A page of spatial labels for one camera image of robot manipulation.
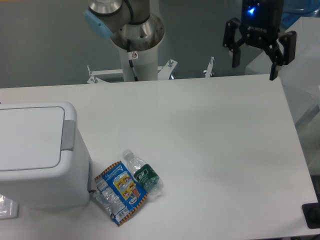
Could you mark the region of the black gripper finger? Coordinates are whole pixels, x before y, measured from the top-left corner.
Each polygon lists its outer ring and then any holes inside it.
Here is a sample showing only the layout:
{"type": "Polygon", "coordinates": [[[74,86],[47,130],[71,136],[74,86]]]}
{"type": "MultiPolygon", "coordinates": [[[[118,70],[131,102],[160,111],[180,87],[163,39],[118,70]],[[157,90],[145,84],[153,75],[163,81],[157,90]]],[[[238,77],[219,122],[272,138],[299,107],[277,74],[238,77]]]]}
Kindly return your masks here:
{"type": "Polygon", "coordinates": [[[269,80],[273,81],[283,66],[291,63],[296,56],[297,32],[278,32],[273,38],[261,38],[263,50],[271,60],[269,80]]]}
{"type": "Polygon", "coordinates": [[[247,39],[247,25],[242,23],[238,18],[234,17],[225,24],[222,45],[232,53],[232,67],[236,68],[240,65],[241,50],[240,47],[247,39]],[[241,38],[235,41],[236,30],[239,29],[241,38]]]}

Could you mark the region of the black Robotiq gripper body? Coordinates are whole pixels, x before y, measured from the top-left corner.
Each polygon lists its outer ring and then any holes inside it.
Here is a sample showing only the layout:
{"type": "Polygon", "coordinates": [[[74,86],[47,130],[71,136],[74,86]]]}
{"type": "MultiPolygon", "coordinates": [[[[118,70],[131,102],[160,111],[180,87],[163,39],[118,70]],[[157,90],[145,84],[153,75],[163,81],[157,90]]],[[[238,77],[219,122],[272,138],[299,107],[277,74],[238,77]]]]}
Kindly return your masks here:
{"type": "Polygon", "coordinates": [[[276,43],[283,0],[242,1],[239,31],[246,45],[264,49],[276,43]]]}

